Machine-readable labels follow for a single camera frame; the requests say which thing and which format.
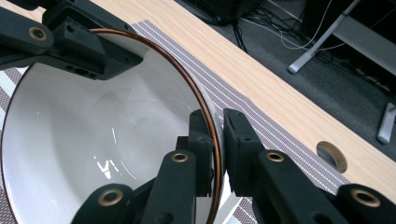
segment bowl rim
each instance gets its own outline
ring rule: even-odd
[[[162,47],[160,47],[158,44],[154,43],[153,41],[148,40],[147,38],[145,38],[141,35],[137,35],[134,33],[121,31],[121,30],[115,30],[115,29],[99,28],[99,29],[91,29],[91,31],[98,35],[122,35],[125,37],[129,37],[135,41],[138,41],[138,42],[150,47],[151,49],[154,49],[156,52],[161,54],[166,59],[166,61],[168,61],[171,65],[174,66],[174,68],[179,72],[179,74],[183,77],[183,79],[187,82],[187,84],[191,88],[195,98],[197,99],[197,101],[201,107],[202,113],[206,120],[206,125],[207,125],[208,131],[209,131],[209,135],[214,143],[214,148],[213,148],[214,178],[213,178],[213,190],[212,190],[212,195],[211,195],[212,202],[211,202],[211,207],[210,207],[209,215],[208,215],[207,222],[206,222],[206,223],[213,223],[216,218],[217,212],[219,210],[219,203],[220,203],[222,184],[223,184],[222,183],[223,182],[223,165],[222,165],[222,160],[221,160],[221,147],[220,147],[220,140],[219,140],[220,135],[218,133],[218,130],[216,129],[215,120],[212,117],[212,113],[209,109],[209,105],[207,104],[205,97],[200,90],[200,87],[198,86],[197,83],[195,83],[195,81],[193,80],[191,75],[175,59],[175,57],[173,57],[168,51],[166,51],[165,49],[163,49]],[[1,155],[0,160],[2,161],[1,176],[2,176],[2,180],[3,180],[3,186],[4,186],[5,196],[6,196],[6,200],[7,200],[7,205],[9,206],[10,213],[13,216],[13,219],[15,221],[17,221],[17,219],[16,219],[13,209],[11,207],[10,199],[8,198],[5,173],[4,173],[4,169],[3,169],[3,167],[4,167],[4,165],[3,165],[4,164],[3,163],[3,141],[4,141],[4,133],[5,133],[5,128],[6,128],[6,123],[7,123],[7,115],[9,112],[10,105],[12,104],[14,95],[17,94],[17,92],[18,92],[18,88],[20,87],[21,82],[26,77],[26,75],[28,75],[31,67],[32,66],[30,66],[28,69],[26,69],[24,76],[22,76],[21,80],[16,85],[15,91],[13,92],[13,94],[10,98],[8,107],[7,107],[7,111],[6,111],[6,115],[5,115],[5,119],[4,119],[4,123],[3,123],[3,130],[1,132],[1,145],[0,145],[1,146],[0,147],[0,155]]]

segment screw hole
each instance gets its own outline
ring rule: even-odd
[[[40,29],[38,27],[31,27],[29,29],[29,35],[34,40],[38,40],[38,41],[46,41],[47,40],[46,32],[44,32],[42,29]]]
[[[369,191],[363,189],[352,189],[350,194],[353,199],[355,199],[358,203],[364,204],[369,207],[378,207],[381,205],[381,202],[374,194]]]
[[[119,189],[107,189],[98,198],[98,203],[102,206],[111,206],[118,203],[123,197]]]
[[[275,152],[267,153],[267,159],[270,161],[275,161],[275,162],[281,162],[281,161],[285,160],[285,158],[282,155],[275,153]]]
[[[175,162],[183,162],[189,159],[189,156],[183,153],[177,153],[173,155],[172,160]]]
[[[68,31],[68,32],[70,32],[70,33],[74,33],[74,28],[73,28],[73,26],[71,26],[71,25],[66,25],[66,30]]]

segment black equipment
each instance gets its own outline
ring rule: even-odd
[[[251,9],[258,7],[263,0],[188,0],[196,7],[213,17],[218,25],[235,21]]]
[[[44,63],[91,79],[107,80],[138,65],[139,56],[90,31],[133,32],[125,21],[90,1],[10,2],[32,10],[43,7],[42,24],[0,7],[0,69]]]

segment gray floor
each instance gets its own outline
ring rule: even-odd
[[[183,0],[176,2],[191,13],[200,14],[200,11],[191,4],[186,4]],[[274,7],[274,3],[298,17],[304,9],[304,2],[305,0],[271,0],[264,1],[263,6],[271,8],[286,19],[290,15]],[[248,54],[252,58],[396,161],[396,128],[388,145],[382,145],[376,140],[386,104],[388,102],[396,104],[394,96],[382,91],[361,76],[347,71],[346,68],[334,63],[324,63],[317,58],[312,59],[298,74],[291,75],[287,72],[287,67],[304,53],[303,50],[286,49],[279,36],[249,21],[240,20],[239,26],[243,32]],[[231,25],[212,26],[212,28],[236,44]]]

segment black cable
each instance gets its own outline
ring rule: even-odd
[[[213,26],[226,26],[228,25],[227,21],[223,21],[220,18],[216,18],[212,20],[209,20],[207,18],[204,18],[202,16],[198,16],[198,15],[194,15],[195,17],[197,17],[198,19],[200,19],[201,21],[203,21],[204,23],[208,24],[208,25],[213,25]]]
[[[233,22],[233,34],[235,35],[236,43],[240,49],[244,52],[248,53],[248,50],[245,46],[244,40],[242,38],[242,30],[238,25],[238,20]]]
[[[305,9],[301,12],[300,16],[298,16],[298,19],[294,22],[294,24],[293,24],[293,26],[292,26],[292,29],[293,29],[293,30],[296,29],[295,27],[296,27],[297,23],[301,23],[300,19],[301,19],[301,17],[302,17],[304,14],[305,14]]]
[[[300,44],[306,43],[307,36],[302,34],[300,31],[295,30],[295,25],[299,22],[299,19],[296,20],[294,18],[289,18],[286,20],[296,20],[293,26],[288,25],[285,20],[278,17],[272,11],[264,8],[258,7],[254,10],[249,11],[245,15],[243,15],[244,19],[257,23],[263,26],[272,26],[275,30],[280,32],[282,35],[288,35],[296,39]]]

